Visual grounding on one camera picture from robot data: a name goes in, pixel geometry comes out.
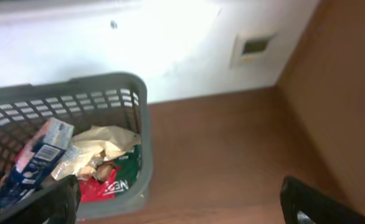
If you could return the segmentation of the brown paper pouch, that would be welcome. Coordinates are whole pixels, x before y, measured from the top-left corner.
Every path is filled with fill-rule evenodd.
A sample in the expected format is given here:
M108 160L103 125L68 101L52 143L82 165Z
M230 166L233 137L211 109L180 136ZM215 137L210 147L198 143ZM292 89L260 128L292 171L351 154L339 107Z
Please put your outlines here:
M104 182L107 180L113 168L114 168L113 161L106 161L97 166L89 164L83 167L78 172L77 177L80 180L95 179L98 182Z

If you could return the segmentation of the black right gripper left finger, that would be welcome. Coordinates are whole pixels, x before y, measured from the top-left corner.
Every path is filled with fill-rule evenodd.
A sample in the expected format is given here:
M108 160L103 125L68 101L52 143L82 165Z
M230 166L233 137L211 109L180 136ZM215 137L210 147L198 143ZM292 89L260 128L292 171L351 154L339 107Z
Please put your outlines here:
M0 214L0 224L74 224L81 191L74 175L40 190Z

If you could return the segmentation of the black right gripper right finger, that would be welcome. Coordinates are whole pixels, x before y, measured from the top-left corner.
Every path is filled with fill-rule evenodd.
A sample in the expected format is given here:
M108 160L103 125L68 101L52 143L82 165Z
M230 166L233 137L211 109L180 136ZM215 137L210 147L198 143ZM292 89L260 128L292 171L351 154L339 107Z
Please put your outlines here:
M282 183L280 205L287 224L365 224L364 215L289 175Z

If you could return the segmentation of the Kleenex tissue multipack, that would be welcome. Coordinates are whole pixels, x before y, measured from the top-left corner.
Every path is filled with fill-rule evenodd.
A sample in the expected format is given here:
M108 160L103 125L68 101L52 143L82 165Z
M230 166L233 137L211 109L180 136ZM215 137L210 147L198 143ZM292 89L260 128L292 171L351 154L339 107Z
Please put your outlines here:
M50 118L18 154L0 186L0 208L7 208L38 190L69 148L74 126Z

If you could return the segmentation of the grey plastic laundry basket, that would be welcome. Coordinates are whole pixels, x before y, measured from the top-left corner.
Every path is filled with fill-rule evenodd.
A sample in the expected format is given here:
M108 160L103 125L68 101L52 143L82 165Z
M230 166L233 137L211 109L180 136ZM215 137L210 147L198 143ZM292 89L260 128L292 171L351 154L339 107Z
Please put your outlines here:
M81 133L92 126L118 126L141 136L137 181L113 199L81 203L77 220L114 217L142 209L153 173L150 118L144 81L130 73L108 73L48 85L0 88L0 180L25 143L48 118Z

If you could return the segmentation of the green Nescafe coffee bag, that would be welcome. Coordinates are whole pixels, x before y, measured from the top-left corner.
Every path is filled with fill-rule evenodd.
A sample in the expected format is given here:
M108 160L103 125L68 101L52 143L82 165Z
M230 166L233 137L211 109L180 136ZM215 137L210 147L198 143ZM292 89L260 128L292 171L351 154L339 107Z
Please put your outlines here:
M81 180L80 191L83 203L108 200L124 194L136 182L141 171L141 146L132 149L113 160L114 168L104 182L95 179Z

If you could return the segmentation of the beige paper pouch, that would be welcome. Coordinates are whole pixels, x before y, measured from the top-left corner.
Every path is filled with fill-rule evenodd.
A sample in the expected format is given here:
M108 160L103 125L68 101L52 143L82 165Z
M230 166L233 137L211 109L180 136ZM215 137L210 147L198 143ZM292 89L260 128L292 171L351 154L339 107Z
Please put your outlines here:
M141 136L118 126L93 126L75 135L51 175L55 180L68 175L88 180L98 168L141 143Z

